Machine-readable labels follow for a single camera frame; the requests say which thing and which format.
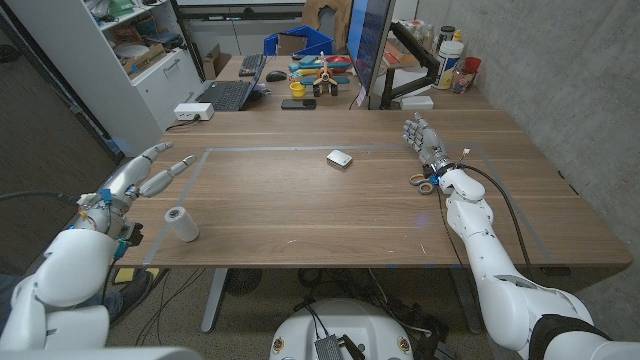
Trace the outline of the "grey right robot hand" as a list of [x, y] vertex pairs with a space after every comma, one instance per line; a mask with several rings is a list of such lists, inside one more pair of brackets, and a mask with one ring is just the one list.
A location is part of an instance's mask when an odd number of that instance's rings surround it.
[[427, 177], [442, 176], [453, 166], [444, 143], [419, 113], [415, 113], [414, 120], [405, 121], [403, 130], [403, 138], [418, 153]]

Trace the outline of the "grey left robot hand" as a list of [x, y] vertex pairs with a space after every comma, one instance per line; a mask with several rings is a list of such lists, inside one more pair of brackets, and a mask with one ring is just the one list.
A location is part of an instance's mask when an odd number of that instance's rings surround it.
[[148, 148], [118, 168], [95, 194], [82, 195], [80, 215], [73, 228], [95, 230], [113, 239], [126, 232], [133, 226], [126, 220], [126, 213], [133, 202], [140, 197], [151, 198], [160, 194], [175, 177], [196, 162], [196, 156], [189, 155], [147, 180], [158, 155], [172, 146], [172, 142], [163, 142]]

